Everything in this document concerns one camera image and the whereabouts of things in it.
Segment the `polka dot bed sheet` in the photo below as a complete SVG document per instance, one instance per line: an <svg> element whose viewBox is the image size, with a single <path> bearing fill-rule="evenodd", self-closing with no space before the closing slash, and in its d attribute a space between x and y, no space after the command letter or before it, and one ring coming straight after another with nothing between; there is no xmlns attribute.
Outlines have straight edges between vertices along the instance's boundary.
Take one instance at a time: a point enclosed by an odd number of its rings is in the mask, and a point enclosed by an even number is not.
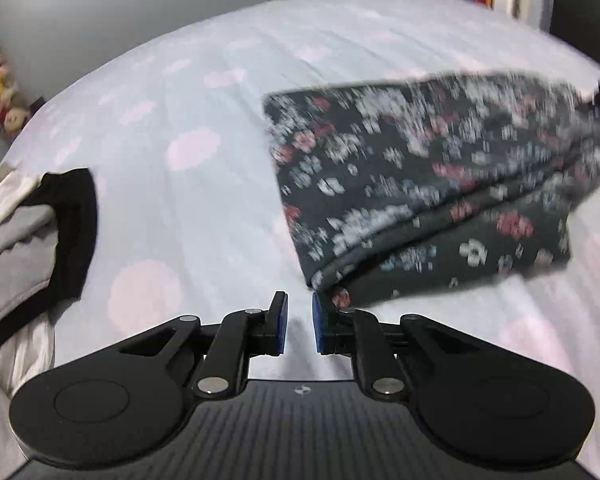
<svg viewBox="0 0 600 480"><path fill-rule="evenodd" d="M465 0L276 0L159 37L37 112L7 153L26 174L91 170L98 239L81 299L55 325L64 364L180 314L204 322L289 297L286 349L255 378L344 379L315 348L268 154L262 99L448 70L530 70L595 89L600 66Z"/></svg>

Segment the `black and grey garment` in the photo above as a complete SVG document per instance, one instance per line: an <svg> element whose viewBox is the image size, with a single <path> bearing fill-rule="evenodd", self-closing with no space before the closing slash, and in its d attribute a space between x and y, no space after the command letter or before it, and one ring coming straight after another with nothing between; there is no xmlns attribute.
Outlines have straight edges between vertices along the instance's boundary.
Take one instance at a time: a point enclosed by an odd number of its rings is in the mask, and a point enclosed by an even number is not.
<svg viewBox="0 0 600 480"><path fill-rule="evenodd" d="M58 304L81 297L94 256L98 203L86 168L0 176L0 349Z"/></svg>

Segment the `dark floral jeans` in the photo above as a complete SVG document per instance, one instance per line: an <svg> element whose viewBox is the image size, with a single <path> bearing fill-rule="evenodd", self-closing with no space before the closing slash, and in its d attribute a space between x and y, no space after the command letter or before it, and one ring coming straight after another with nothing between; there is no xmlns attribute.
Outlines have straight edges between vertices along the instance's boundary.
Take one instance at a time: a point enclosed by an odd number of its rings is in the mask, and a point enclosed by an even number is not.
<svg viewBox="0 0 600 480"><path fill-rule="evenodd" d="M516 72L269 94L306 284L358 308L565 263L570 212L600 186L592 99Z"/></svg>

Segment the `wall socket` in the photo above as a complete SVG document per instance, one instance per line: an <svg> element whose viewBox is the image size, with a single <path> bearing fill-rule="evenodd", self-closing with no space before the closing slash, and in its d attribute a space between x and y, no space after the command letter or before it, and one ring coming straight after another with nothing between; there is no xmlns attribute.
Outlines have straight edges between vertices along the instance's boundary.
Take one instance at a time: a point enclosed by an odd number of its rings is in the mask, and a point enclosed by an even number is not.
<svg viewBox="0 0 600 480"><path fill-rule="evenodd" d="M32 114L36 113L43 105L45 104L45 99L40 96L39 98L37 98L36 100L34 100L31 104L30 104L30 111Z"/></svg>

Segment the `white cream garment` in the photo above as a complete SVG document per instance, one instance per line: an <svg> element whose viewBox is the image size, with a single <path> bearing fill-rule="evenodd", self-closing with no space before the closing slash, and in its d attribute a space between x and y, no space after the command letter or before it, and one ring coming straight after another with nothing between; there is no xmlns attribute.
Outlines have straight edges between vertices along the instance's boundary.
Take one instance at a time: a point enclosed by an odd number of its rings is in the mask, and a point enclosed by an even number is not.
<svg viewBox="0 0 600 480"><path fill-rule="evenodd" d="M50 284L58 231L53 209L27 206L24 200L40 179L12 170L0 179L0 323L10 314L30 315L24 302ZM54 329L47 313L21 328L7 330L0 342L0 387L12 396L27 380L54 362Z"/></svg>

